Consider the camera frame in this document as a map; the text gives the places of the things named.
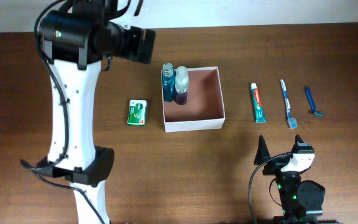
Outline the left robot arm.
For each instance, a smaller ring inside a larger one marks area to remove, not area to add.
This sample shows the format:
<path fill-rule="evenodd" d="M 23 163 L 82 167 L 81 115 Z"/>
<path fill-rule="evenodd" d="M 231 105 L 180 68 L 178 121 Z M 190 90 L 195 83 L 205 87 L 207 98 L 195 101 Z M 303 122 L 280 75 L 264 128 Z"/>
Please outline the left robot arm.
<path fill-rule="evenodd" d="M 114 151 L 94 144 L 94 95 L 114 57 L 150 63 L 155 32 L 131 24 L 141 7 L 140 0 L 57 0 L 34 23 L 35 47 L 52 87 L 52 140 L 35 166 L 21 165 L 48 185 L 63 177 L 80 223 L 110 222 L 105 184 Z"/>

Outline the green white soap bar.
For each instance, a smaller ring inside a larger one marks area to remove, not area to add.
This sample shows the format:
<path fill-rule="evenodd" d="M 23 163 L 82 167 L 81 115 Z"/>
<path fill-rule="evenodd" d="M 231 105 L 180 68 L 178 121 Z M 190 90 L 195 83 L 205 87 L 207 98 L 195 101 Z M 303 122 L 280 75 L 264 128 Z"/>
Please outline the green white soap bar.
<path fill-rule="evenodd" d="M 127 124 L 129 126 L 145 126 L 146 112 L 147 112 L 146 100 L 130 100 Z"/>

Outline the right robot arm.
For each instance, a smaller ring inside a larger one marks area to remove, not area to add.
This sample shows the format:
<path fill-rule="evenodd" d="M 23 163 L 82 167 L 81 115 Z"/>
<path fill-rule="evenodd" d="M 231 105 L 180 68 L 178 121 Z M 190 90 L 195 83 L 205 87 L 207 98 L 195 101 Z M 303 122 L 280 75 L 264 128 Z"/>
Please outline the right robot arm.
<path fill-rule="evenodd" d="M 280 196 L 279 206 L 283 215 L 273 217 L 274 223 L 337 223 L 337 220 L 320 220 L 323 215 L 323 203 L 326 189 L 312 180 L 303 180 L 301 175 L 310 170 L 315 158 L 312 145 L 305 143 L 300 135 L 289 152 L 271 156 L 263 136 L 259 136 L 257 153 L 254 159 L 255 170 L 251 174 L 248 186 L 248 203 L 252 221 L 257 223 L 252 206 L 252 183 L 259 169 L 263 175 L 274 176 Z"/>

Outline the clear purple spray bottle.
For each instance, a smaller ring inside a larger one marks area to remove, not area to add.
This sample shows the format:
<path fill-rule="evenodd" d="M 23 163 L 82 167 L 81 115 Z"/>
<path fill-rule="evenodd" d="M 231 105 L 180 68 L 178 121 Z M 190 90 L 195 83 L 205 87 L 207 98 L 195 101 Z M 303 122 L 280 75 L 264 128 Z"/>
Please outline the clear purple spray bottle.
<path fill-rule="evenodd" d="M 188 69 L 184 66 L 179 66 L 176 69 L 175 77 L 175 102 L 179 105 L 185 105 L 188 101 L 189 82 Z"/>

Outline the teal mouthwash bottle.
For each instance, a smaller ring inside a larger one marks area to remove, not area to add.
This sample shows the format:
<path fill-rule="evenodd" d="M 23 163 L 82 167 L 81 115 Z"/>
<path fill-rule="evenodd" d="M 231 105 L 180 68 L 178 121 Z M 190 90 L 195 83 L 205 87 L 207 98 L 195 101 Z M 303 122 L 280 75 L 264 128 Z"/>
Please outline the teal mouthwash bottle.
<path fill-rule="evenodd" d="M 175 69 L 171 63 L 165 63 L 162 67 L 163 97 L 171 102 L 175 97 Z"/>

